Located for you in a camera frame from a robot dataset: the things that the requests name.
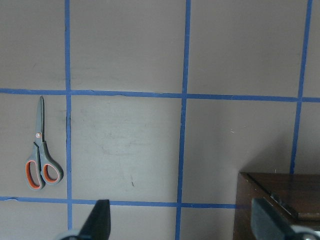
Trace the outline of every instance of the gray and orange handle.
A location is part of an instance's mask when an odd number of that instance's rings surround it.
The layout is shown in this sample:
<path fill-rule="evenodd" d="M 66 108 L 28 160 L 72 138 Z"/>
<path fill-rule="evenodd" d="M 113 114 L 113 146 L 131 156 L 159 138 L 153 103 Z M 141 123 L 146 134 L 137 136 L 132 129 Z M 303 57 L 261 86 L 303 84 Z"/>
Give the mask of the gray and orange handle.
<path fill-rule="evenodd" d="M 35 165 L 35 173 L 33 174 L 35 176 L 32 176 L 31 164 Z M 55 178 L 49 175 L 48 168 L 52 168 L 56 172 Z M 35 142 L 33 143 L 32 154 L 25 164 L 25 176 L 28 186 L 35 191 L 41 190 L 46 183 L 48 185 L 57 184 L 64 177 L 64 171 L 61 166 L 51 158 L 45 141 L 40 144 L 40 146 Z"/>

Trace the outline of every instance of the grid square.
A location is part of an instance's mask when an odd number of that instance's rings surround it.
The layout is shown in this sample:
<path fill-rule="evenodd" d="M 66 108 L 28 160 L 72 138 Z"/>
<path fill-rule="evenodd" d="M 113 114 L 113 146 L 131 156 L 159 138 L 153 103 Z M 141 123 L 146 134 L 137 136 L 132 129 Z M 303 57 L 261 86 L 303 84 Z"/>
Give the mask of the grid square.
<path fill-rule="evenodd" d="M 92 205 L 72 205 L 74 228 L 81 228 L 92 208 Z M 175 238 L 175 207 L 111 205 L 110 214 L 109 240 L 172 240 Z"/>
<path fill-rule="evenodd" d="M 0 88 L 65 89 L 64 2 L 3 0 Z"/>
<path fill-rule="evenodd" d="M 307 1 L 192 2 L 188 92 L 298 94 Z"/>
<path fill-rule="evenodd" d="M 187 101 L 184 203 L 234 204 L 237 174 L 288 173 L 296 103 Z"/>
<path fill-rule="evenodd" d="M 67 205 L 0 201 L 0 239 L 54 239 L 67 229 Z"/>
<path fill-rule="evenodd" d="M 72 89 L 182 89 L 184 0 L 71 0 Z"/>
<path fill-rule="evenodd" d="M 0 152 L 5 164 L 0 168 L 0 196 L 66 198 L 67 177 L 41 191 L 29 189 L 25 164 L 35 140 L 38 95 L 0 94 Z M 52 158 L 66 175 L 66 98 L 44 96 L 45 140 Z"/>
<path fill-rule="evenodd" d="M 234 209 L 182 208 L 181 240 L 232 240 Z"/>
<path fill-rule="evenodd" d="M 300 116 L 294 172 L 320 174 L 320 104 L 304 102 Z"/>
<path fill-rule="evenodd" d="M 307 60 L 304 75 L 304 96 L 320 97 L 320 2 L 312 2 Z"/>
<path fill-rule="evenodd" d="M 180 99 L 73 96 L 72 197 L 175 202 Z"/>

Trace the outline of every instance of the brown wooden box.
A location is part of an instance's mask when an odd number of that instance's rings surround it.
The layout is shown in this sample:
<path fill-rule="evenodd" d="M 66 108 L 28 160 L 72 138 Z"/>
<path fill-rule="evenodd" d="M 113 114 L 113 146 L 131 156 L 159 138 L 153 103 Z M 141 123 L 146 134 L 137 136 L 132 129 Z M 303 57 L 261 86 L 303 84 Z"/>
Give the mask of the brown wooden box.
<path fill-rule="evenodd" d="M 253 198 L 265 198 L 290 224 L 320 231 L 320 175 L 239 173 L 234 240 L 256 240 L 251 231 Z"/>

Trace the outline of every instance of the vertical blue tape strip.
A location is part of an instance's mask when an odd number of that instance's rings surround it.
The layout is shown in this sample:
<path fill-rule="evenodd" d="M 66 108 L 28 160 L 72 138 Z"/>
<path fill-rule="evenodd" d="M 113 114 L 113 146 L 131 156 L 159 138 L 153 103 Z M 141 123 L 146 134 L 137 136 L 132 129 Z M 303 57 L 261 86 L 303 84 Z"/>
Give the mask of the vertical blue tape strip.
<path fill-rule="evenodd" d="M 64 1 L 64 56 L 65 56 L 65 89 L 66 89 L 66 195 L 67 224 L 72 229 L 72 169 L 71 169 L 71 72 L 70 72 L 70 0 Z"/>
<path fill-rule="evenodd" d="M 181 229 L 181 206 L 182 206 L 182 191 L 183 191 L 186 112 L 187 112 L 187 97 L 188 97 L 190 20 L 191 20 L 191 0 L 186 0 L 185 1 L 182 99 L 181 99 L 181 127 L 180 127 L 180 144 L 179 144 L 178 186 L 177 186 L 177 200 L 176 200 L 177 207 L 176 207 L 176 217 L 175 217 L 175 240 L 180 240 L 180 229 Z"/>
<path fill-rule="evenodd" d="M 307 8 L 306 8 L 304 38 L 303 38 L 301 66 L 300 66 L 299 89 L 298 89 L 298 101 L 296 103 L 295 123 L 294 123 L 292 151 L 291 151 L 290 174 L 295 173 L 296 154 L 297 154 L 297 147 L 298 147 L 299 127 L 300 127 L 300 115 L 301 115 L 301 108 L 302 108 L 302 102 L 303 102 L 305 70 L 306 70 L 307 53 L 308 53 L 312 2 L 313 0 L 308 0 Z"/>

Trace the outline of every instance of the scissors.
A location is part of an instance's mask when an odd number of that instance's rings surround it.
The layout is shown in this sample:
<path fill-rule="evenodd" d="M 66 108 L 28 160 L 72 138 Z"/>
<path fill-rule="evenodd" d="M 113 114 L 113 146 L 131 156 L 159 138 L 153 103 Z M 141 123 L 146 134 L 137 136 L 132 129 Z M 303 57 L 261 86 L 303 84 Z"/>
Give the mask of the scissors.
<path fill-rule="evenodd" d="M 55 171 L 54 177 L 52 177 L 53 174 L 50 176 L 48 167 Z M 50 156 L 45 141 L 45 101 L 43 96 L 40 97 L 36 110 L 33 150 L 25 163 L 25 175 L 29 187 L 35 191 L 41 190 L 46 183 L 49 185 L 59 183 L 64 176 L 61 166 Z"/>

